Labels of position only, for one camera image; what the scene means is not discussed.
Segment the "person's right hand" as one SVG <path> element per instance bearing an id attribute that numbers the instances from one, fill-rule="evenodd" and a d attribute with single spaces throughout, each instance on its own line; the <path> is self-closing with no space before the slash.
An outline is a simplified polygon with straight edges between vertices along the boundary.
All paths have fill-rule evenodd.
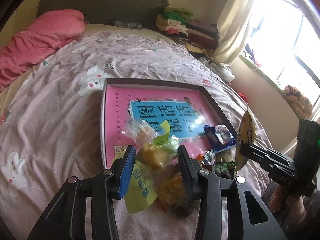
<path id="1" fill-rule="evenodd" d="M 274 181 L 268 186 L 262 200 L 284 232 L 295 232 L 310 223 L 303 196 L 289 196 L 285 189 Z"/>

